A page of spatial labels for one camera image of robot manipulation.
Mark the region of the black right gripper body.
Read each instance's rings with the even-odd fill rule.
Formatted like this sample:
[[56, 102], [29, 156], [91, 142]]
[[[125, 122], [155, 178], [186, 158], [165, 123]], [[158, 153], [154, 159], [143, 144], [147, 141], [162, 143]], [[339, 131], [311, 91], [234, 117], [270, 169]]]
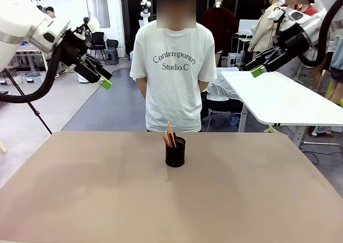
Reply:
[[268, 72], [273, 72], [302, 55], [309, 48], [308, 39], [303, 32], [291, 35], [279, 31], [273, 37], [273, 46], [259, 53], [256, 62], [258, 65], [263, 65]]

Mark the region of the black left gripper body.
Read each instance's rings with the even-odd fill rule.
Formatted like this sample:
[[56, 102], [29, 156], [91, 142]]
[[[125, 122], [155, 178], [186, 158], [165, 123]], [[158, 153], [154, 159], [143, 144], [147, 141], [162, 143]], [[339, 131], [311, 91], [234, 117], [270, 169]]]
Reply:
[[88, 55], [91, 44], [77, 36], [66, 36], [63, 39], [63, 64], [66, 66], [75, 65], [78, 74], [90, 83], [100, 80], [101, 74], [98, 70], [100, 65], [95, 65]]

